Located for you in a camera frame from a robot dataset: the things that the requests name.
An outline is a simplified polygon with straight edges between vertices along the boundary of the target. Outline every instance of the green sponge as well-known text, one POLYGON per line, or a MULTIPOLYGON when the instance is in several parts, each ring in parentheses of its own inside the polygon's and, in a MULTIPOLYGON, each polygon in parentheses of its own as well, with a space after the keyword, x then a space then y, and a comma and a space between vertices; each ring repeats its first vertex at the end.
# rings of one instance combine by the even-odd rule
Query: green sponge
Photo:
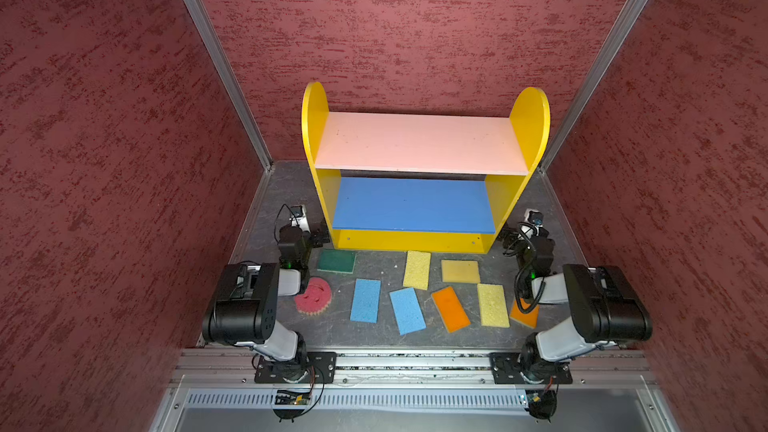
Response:
POLYGON ((347 250, 324 248, 320 254, 320 261, 317 263, 317 270, 351 274, 355 269, 355 255, 354 252, 347 250))

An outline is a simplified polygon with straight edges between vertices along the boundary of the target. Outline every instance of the yellow shelf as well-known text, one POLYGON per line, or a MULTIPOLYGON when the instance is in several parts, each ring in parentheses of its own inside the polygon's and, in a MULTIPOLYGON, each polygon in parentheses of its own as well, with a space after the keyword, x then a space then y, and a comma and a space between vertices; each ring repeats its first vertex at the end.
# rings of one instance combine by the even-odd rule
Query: yellow shelf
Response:
POLYGON ((485 254, 544 154, 549 102, 543 91, 529 87, 514 102, 509 119, 330 112, 322 85, 311 82, 304 91, 302 136, 334 247, 485 254), (424 123, 415 128, 418 121, 424 123), (495 232, 336 229, 333 219, 345 169, 485 175, 495 232))

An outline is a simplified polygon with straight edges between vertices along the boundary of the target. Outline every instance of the sponge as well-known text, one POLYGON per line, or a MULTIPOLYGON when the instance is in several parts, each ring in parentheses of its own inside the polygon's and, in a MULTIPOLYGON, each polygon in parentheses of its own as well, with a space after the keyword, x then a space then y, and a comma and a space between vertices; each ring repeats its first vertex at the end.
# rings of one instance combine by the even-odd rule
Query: sponge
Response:
MULTIPOLYGON (((520 302, 523 303, 523 307, 528 306, 528 303, 525 300, 520 299, 520 302)), ((523 312, 520 312, 517 301, 512 301, 512 312, 510 313, 509 318, 515 322, 523 324, 525 327, 536 328, 536 322, 538 321, 538 305, 532 311, 524 314, 523 312)))
POLYGON ((335 250, 324 248, 320 253, 317 270, 323 272, 336 272, 339 274, 351 274, 355 270, 355 253, 348 250, 335 250))
POLYGON ((509 328, 503 286, 478 284, 478 301, 480 302, 480 324, 485 327, 509 328))
POLYGON ((400 329, 400 335, 427 328, 413 287, 390 292, 389 299, 392 301, 392 308, 395 309, 395 320, 400 329))
POLYGON ((480 283, 480 271, 476 260, 443 260, 441 265, 443 282, 480 283))
POLYGON ((432 254, 429 252, 409 250, 406 260, 406 275, 402 278, 402 286, 427 290, 429 287, 429 261, 431 259, 432 254))
POLYGON ((353 322, 370 322, 379 320, 379 292, 381 281, 359 278, 355 281, 355 296, 352 298, 350 320, 353 322))
POLYGON ((331 303, 331 286, 320 277, 310 277, 306 292, 293 297, 296 310, 302 314, 317 315, 331 303))
POLYGON ((453 287, 434 292, 432 300, 435 301, 440 317, 442 317, 442 322, 449 334, 469 325, 469 317, 464 312, 462 303, 458 301, 453 287))

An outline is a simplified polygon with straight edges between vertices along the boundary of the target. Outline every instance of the red flower-shaped sponge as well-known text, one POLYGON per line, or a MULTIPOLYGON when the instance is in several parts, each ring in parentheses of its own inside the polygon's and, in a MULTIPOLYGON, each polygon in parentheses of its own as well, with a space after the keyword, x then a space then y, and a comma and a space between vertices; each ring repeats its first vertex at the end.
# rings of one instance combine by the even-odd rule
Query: red flower-shaped sponge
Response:
POLYGON ((296 303, 296 310, 302 314, 319 314, 331 303, 331 286, 320 277, 310 277, 304 295, 295 296, 293 301, 296 303))

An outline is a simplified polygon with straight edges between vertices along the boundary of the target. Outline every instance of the red textured wall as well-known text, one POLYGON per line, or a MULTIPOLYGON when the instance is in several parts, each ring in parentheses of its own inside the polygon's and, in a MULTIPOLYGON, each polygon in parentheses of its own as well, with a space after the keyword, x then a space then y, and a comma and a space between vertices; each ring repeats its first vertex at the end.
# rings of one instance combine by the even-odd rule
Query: red textured wall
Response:
POLYGON ((0 0, 0 430, 136 430, 260 166, 182 0, 0 0))
POLYGON ((651 0, 550 175, 685 430, 768 430, 768 0, 651 0))
POLYGON ((626 0, 204 0, 275 158, 304 159, 300 110, 507 116, 540 86, 556 127, 626 0))

